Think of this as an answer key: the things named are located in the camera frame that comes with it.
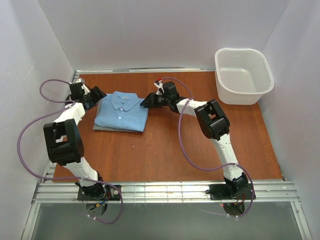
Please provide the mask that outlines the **grey shirt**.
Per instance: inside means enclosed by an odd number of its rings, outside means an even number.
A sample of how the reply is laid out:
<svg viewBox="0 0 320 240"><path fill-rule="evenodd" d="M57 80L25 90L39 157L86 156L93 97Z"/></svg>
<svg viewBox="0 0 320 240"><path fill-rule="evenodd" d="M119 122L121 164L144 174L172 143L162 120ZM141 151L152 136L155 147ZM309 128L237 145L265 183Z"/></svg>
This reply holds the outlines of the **grey shirt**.
<svg viewBox="0 0 320 240"><path fill-rule="evenodd" d="M130 110L123 107L115 109L111 101L98 104L93 130L109 132L142 133L148 118L148 110L141 108L139 102Z"/></svg>

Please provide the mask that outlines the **light blue long sleeve shirt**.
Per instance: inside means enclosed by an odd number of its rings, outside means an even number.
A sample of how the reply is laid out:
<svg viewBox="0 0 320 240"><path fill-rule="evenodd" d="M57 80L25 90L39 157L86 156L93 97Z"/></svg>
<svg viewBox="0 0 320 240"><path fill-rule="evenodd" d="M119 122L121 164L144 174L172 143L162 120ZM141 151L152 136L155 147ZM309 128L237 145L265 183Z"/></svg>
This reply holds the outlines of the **light blue long sleeve shirt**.
<svg viewBox="0 0 320 240"><path fill-rule="evenodd" d="M143 132L148 118L148 108L136 93L115 91L108 93L98 105L94 126L124 132Z"/></svg>

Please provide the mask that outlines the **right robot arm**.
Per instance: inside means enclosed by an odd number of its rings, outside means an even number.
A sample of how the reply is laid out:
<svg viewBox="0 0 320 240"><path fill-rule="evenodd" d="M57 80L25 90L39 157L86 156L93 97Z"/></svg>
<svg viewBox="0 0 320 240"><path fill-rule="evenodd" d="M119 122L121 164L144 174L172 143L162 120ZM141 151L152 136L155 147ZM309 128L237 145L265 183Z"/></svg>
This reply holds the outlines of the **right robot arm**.
<svg viewBox="0 0 320 240"><path fill-rule="evenodd" d="M249 181L246 171L239 166L237 157L231 144L230 121L215 100L196 101L192 97L180 96L174 82L154 82L157 92L151 92L140 104L143 108L169 107L179 114L178 138L181 150L186 160L196 169L206 172L223 169L225 189L231 198L246 197ZM195 165L187 156L181 137L182 117L190 115L196 117L203 135L213 143L221 165L214 168L203 168Z"/></svg>

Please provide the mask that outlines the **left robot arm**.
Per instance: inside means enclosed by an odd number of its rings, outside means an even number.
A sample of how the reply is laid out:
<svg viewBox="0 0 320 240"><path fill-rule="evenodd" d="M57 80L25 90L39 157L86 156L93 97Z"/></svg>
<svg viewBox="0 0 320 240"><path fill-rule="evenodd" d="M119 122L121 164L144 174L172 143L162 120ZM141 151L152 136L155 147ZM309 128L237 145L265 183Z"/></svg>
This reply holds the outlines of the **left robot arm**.
<svg viewBox="0 0 320 240"><path fill-rule="evenodd" d="M88 87L82 78L69 84L70 95L65 111L51 123L43 126L49 160L69 170L78 178L76 185L85 196L99 200L106 190L99 173L85 159L85 148L78 124L86 112L95 107L107 95L95 86Z"/></svg>

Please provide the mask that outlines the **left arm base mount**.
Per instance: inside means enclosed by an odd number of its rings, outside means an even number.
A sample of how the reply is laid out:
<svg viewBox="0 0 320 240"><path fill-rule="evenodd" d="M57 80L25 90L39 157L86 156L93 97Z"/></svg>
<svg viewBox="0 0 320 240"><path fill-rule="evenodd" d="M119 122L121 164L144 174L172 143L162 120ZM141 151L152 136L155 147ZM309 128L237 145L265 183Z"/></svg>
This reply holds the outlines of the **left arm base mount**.
<svg viewBox="0 0 320 240"><path fill-rule="evenodd" d="M103 185L95 189L83 190L81 187L78 190L78 201L119 201L121 185L109 186Z"/></svg>

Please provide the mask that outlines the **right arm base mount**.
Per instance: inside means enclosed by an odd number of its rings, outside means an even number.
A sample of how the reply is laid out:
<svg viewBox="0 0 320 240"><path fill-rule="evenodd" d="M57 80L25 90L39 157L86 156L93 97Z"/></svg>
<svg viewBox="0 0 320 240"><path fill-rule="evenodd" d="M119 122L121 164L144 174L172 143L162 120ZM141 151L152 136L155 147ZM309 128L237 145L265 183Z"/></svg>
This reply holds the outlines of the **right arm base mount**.
<svg viewBox="0 0 320 240"><path fill-rule="evenodd" d="M253 193L252 184L249 183L240 193L232 193L228 186L224 184L210 184L205 191L211 200L238 200L244 197L245 200L256 199L256 194Z"/></svg>

